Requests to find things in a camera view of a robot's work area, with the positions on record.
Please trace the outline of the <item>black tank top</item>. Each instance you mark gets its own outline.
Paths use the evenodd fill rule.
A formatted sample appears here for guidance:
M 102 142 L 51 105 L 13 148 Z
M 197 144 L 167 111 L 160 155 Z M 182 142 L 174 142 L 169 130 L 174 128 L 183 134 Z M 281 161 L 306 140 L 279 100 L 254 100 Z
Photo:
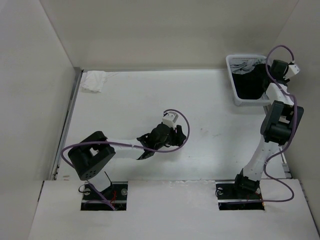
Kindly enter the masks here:
M 269 77 L 266 72 L 266 65 L 259 64 L 253 71 L 246 74 L 234 74 L 235 87 L 241 98 L 257 100 L 265 92 L 263 84 Z

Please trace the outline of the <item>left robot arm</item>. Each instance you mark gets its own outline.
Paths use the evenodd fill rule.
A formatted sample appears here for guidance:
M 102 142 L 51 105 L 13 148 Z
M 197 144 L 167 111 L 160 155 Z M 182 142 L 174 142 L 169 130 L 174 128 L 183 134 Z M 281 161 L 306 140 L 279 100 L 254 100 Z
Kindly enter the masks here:
M 132 140 L 108 139 L 102 131 L 96 131 L 78 144 L 67 146 L 67 162 L 75 169 L 79 179 L 91 183 L 100 199 L 112 195 L 107 183 L 106 165 L 111 159 L 145 160 L 155 153 L 171 153 L 180 149 L 189 139 L 181 125 L 158 124 L 151 132 Z

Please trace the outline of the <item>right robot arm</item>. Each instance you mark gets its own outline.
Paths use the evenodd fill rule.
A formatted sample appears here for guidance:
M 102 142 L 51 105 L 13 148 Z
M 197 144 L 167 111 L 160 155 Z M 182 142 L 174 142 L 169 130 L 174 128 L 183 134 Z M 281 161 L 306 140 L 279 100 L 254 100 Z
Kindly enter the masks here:
M 249 73 L 269 100 L 270 108 L 260 127 L 260 142 L 250 161 L 236 175 L 232 192 L 238 198 L 255 193 L 270 160 L 291 144 L 304 114 L 297 98 L 288 92 L 290 78 L 300 69 L 294 61 L 274 60 Z

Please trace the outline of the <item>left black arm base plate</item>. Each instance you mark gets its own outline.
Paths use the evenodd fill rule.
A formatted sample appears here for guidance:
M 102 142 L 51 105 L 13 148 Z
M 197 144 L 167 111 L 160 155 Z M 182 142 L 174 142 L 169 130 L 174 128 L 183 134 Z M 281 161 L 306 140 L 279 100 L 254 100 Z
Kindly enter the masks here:
M 116 181 L 101 194 L 110 202 L 114 211 L 126 211 L 128 188 L 127 181 Z M 108 204 L 103 203 L 103 198 L 88 183 L 81 185 L 78 192 L 82 194 L 81 211 L 113 211 Z

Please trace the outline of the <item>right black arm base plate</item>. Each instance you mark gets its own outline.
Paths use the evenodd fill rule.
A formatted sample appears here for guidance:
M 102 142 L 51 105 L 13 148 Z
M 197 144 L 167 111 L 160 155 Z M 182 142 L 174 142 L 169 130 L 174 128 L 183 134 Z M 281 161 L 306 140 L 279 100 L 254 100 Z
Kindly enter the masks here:
M 215 186 L 220 211 L 265 210 L 260 188 L 254 193 L 238 191 L 233 181 L 217 181 Z

